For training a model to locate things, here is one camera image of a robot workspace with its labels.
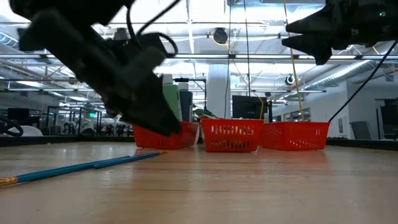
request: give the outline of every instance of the black cable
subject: black cable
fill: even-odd
[[[174,6],[177,5],[178,2],[180,2],[181,0],[175,0],[172,4],[170,4],[167,8],[165,8],[162,12],[160,12],[158,15],[156,15],[153,19],[151,19],[150,21],[148,21],[147,23],[145,23],[139,30],[138,33],[135,34],[134,33],[134,29],[132,28],[132,23],[131,23],[131,17],[130,17],[130,13],[131,13],[131,8],[132,5],[134,4],[136,0],[133,0],[133,2],[129,5],[129,7],[127,7],[127,16],[126,16],[126,20],[127,20],[127,29],[129,31],[131,40],[134,41],[140,48],[142,48],[141,44],[138,42],[137,40],[137,36],[142,35],[142,32],[148,28],[152,23],[154,23],[157,19],[159,19],[160,17],[162,17],[166,12],[170,11]],[[160,33],[160,32],[155,32],[152,34],[157,34],[159,35],[159,37],[163,37],[164,39],[168,40],[168,42],[170,42],[170,44],[172,45],[173,49],[174,49],[174,54],[170,54],[169,57],[174,57],[178,54],[178,47],[177,44],[174,42],[174,40],[172,40],[169,36]]]
[[[333,120],[333,118],[335,118],[340,111],[342,111],[344,109],[344,107],[346,107],[348,105],[348,103],[356,96],[356,94],[362,90],[362,88],[372,79],[372,77],[374,76],[374,74],[376,74],[376,72],[379,70],[380,66],[383,64],[383,62],[386,60],[387,56],[392,52],[392,50],[394,50],[394,47],[397,45],[398,40],[396,40],[392,46],[390,47],[390,49],[387,51],[387,53],[383,56],[383,58],[381,59],[381,61],[379,62],[379,64],[376,66],[376,68],[374,68],[372,74],[368,77],[368,79],[362,83],[362,85],[355,91],[355,93],[347,100],[347,102],[329,119],[329,123]]]
[[[243,0],[244,7],[244,24],[246,26],[246,45],[248,48],[248,77],[249,77],[249,97],[250,97],[250,57],[249,57],[249,32],[248,32],[248,17],[246,15],[246,0]]]
[[[127,29],[130,34],[130,40],[133,41],[135,44],[137,44],[138,47],[141,49],[142,46],[137,40],[136,34],[134,33],[134,29],[132,28],[132,23],[131,23],[131,8],[135,1],[136,0],[133,0],[133,2],[127,7],[126,22],[127,22]]]
[[[21,137],[24,134],[24,130],[15,122],[7,119],[7,118],[2,118],[0,116],[0,121],[3,121],[7,124],[6,127],[0,128],[0,134],[8,134],[9,136],[12,137]],[[8,129],[15,127],[18,130],[18,133],[8,131]]]
[[[169,12],[174,6],[176,6],[181,0],[175,0],[172,4],[170,4],[169,6],[167,6],[165,9],[163,9],[163,11],[161,11],[158,15],[156,15],[154,18],[152,18],[150,21],[148,21],[147,23],[145,23],[137,32],[137,36],[142,35],[142,32],[148,28],[152,23],[154,23],[157,19],[159,19],[160,17],[162,17],[164,14],[166,14],[167,12]]]
[[[228,67],[226,69],[226,87],[225,87],[225,101],[224,101],[224,118],[226,118],[226,102],[228,101],[229,107],[231,107],[231,97],[226,99],[228,94],[228,85],[229,84],[229,48],[231,47],[231,15],[232,15],[232,0],[229,0],[229,39],[228,39]]]
[[[174,49],[174,54],[171,54],[172,57],[174,57],[174,56],[176,56],[178,54],[177,44],[174,42],[173,39],[171,39],[171,37],[169,37],[166,34],[163,34],[161,32],[157,32],[155,34],[159,35],[159,37],[163,37],[164,39],[166,39],[172,45],[172,47]]]

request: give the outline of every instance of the computer monitor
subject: computer monitor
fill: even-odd
[[[262,113],[267,113],[267,98],[261,97],[264,102]],[[232,96],[232,117],[259,119],[261,114],[261,101],[256,96]]]

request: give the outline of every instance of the robotic arm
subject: robotic arm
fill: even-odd
[[[134,123],[165,136],[179,133],[179,121],[162,91],[162,77],[153,73],[177,46],[164,34],[136,35],[127,24],[130,39],[123,35],[104,40],[91,25],[108,25],[123,6],[135,0],[9,0],[14,13],[31,20],[19,29],[23,51],[49,50],[103,99],[111,116]],[[168,54],[160,41],[165,37],[174,46]]]
[[[287,32],[302,35],[284,39],[282,44],[314,56],[316,64],[323,65],[331,49],[397,40],[397,21],[396,0],[328,0],[320,11],[287,25]]]

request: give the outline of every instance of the green object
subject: green object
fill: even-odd
[[[182,121],[181,104],[180,104],[180,92],[178,85],[173,84],[173,77],[164,76],[163,84],[163,95],[173,111],[175,117]]]
[[[193,111],[193,113],[196,114],[197,116],[208,115],[208,116],[212,116],[212,117],[215,117],[215,118],[217,117],[211,111],[203,110],[203,109],[196,109],[196,110]]]

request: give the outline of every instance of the fluorescent light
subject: fluorescent light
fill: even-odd
[[[94,91],[92,89],[78,89],[77,91]]]
[[[61,96],[61,97],[64,97],[64,95],[62,95],[62,94],[59,94],[59,93],[56,93],[56,92],[52,92],[52,91],[50,91],[50,93],[51,93],[51,94],[53,94],[53,95],[55,95],[55,96]]]
[[[40,91],[39,89],[33,89],[33,88],[21,88],[21,89],[7,89],[9,91]]]
[[[300,55],[298,56],[298,59],[315,59],[315,58],[311,55]]]
[[[330,59],[354,59],[356,55],[332,55]]]
[[[247,58],[247,55],[237,55],[236,58]],[[250,59],[290,59],[290,55],[249,55]]]
[[[354,59],[356,55],[332,55],[330,59]],[[311,55],[300,55],[298,59],[315,59],[314,56]]]
[[[174,58],[228,58],[228,55],[220,54],[178,54]]]
[[[19,81],[17,83],[23,84],[23,85],[28,85],[28,86],[32,86],[32,87],[43,87],[42,84],[37,83],[37,82],[30,82],[30,81]]]
[[[381,60],[384,57],[384,55],[363,55],[362,59],[365,60]],[[398,59],[397,55],[389,55],[387,56],[388,60],[396,60]]]
[[[44,91],[74,91],[72,89],[44,89]]]
[[[77,101],[87,101],[87,98],[84,97],[79,97],[79,96],[69,96],[69,98],[73,99],[73,100],[77,100]]]

